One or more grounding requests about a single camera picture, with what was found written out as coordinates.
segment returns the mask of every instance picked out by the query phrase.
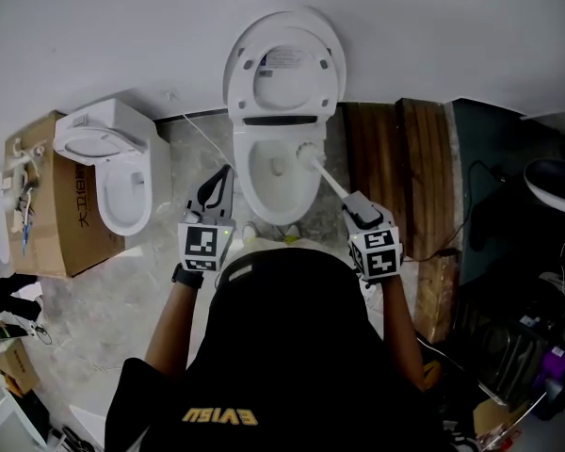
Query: floor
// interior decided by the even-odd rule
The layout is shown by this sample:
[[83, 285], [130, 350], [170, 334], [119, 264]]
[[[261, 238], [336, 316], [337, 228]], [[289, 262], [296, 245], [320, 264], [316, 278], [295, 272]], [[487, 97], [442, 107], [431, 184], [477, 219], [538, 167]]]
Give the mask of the floor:
[[[197, 118], [194, 122], [234, 162], [233, 128], [226, 114]], [[140, 234], [126, 241], [126, 251], [69, 280], [41, 279], [46, 329], [52, 338], [45, 345], [24, 340], [40, 377], [37, 393], [51, 413], [54, 424], [68, 424], [83, 437], [88, 434], [73, 417], [69, 405], [97, 374], [121, 368], [128, 357], [143, 357], [153, 328], [171, 288], [170, 277], [178, 260], [177, 222], [182, 215], [186, 191], [196, 180], [208, 177], [224, 164], [218, 151], [187, 121], [159, 126], [159, 134], [171, 145], [173, 202]], [[328, 122], [326, 168], [349, 188], [347, 152], [342, 113]], [[265, 237], [278, 232], [257, 218], [247, 205], [240, 184], [234, 182], [233, 218], [237, 227], [253, 220]], [[323, 182], [308, 214], [299, 222], [304, 237], [331, 249], [345, 262], [347, 231], [340, 202]], [[239, 230], [233, 249], [240, 248]], [[415, 264], [403, 266], [402, 278], [411, 311], [416, 297]], [[0, 275], [6, 273], [0, 267]], [[199, 293], [190, 345], [192, 361], [204, 334], [216, 276], [208, 273]], [[369, 316], [382, 333], [380, 291], [364, 290]]]

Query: toilet brush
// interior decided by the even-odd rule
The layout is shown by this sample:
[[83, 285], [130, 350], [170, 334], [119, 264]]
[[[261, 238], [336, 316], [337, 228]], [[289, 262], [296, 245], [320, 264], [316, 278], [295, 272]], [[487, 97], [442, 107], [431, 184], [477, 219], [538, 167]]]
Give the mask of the toilet brush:
[[313, 142], [304, 142], [297, 149], [297, 157], [299, 163], [307, 170], [317, 170], [322, 174], [327, 182], [331, 185], [333, 190], [337, 193], [342, 200], [348, 196], [339, 183], [322, 167], [325, 160], [325, 155], [320, 151]]

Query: forearm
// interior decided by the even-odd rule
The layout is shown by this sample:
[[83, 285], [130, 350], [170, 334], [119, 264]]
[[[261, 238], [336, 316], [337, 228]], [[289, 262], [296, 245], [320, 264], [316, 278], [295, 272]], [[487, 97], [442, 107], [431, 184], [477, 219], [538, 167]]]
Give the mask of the forearm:
[[197, 290], [180, 283], [173, 286], [144, 359], [174, 381], [186, 370], [196, 299]]
[[381, 286], [385, 344], [397, 371], [423, 390], [423, 357], [416, 340], [402, 281], [399, 275], [395, 275], [387, 278]]

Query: person's right arm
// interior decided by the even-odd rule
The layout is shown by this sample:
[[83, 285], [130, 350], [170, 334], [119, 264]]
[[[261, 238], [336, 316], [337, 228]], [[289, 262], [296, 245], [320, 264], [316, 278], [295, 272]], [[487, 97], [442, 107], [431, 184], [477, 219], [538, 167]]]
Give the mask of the person's right arm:
[[382, 283], [385, 344], [397, 372], [424, 390], [423, 357], [416, 340], [404, 286], [399, 275], [386, 278]]

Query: toilet brush handle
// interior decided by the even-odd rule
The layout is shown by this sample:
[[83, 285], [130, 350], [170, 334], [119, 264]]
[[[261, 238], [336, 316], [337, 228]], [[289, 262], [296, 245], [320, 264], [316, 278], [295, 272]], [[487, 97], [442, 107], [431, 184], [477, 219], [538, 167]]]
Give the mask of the toilet brush handle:
[[337, 193], [337, 196], [344, 200], [349, 195], [347, 191], [345, 191], [341, 185], [334, 180], [327, 170], [322, 167], [322, 164], [320, 164], [320, 161], [318, 161], [317, 158], [312, 161], [312, 165], [318, 170], [318, 172], [320, 172], [320, 174], [322, 174], [322, 177], [327, 180], [333, 190]]

